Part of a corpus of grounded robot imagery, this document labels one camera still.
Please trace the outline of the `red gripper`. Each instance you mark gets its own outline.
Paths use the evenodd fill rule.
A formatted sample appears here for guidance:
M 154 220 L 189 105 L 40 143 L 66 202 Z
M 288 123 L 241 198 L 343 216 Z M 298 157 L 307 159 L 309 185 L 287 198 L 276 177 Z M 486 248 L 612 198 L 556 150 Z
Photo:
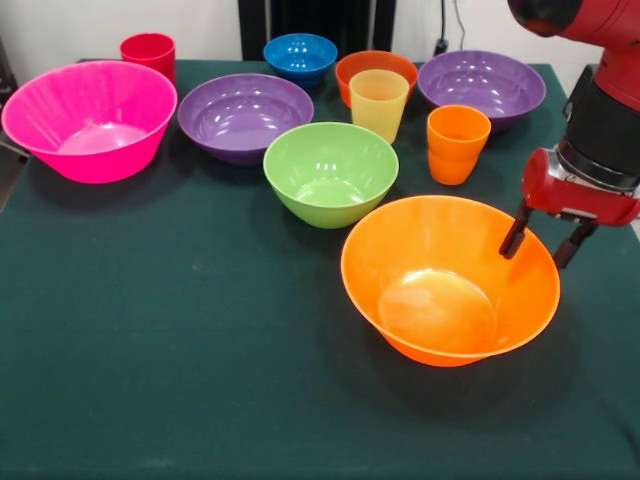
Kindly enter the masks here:
M 639 216 L 639 198 L 634 195 L 592 186 L 570 173 L 555 150 L 538 148 L 530 155 L 523 173 L 519 204 L 514 222 L 503 240 L 499 254 L 512 259 L 525 238 L 525 229 L 534 210 L 585 218 L 553 255 L 557 269 L 565 269 L 598 225 L 624 226 Z

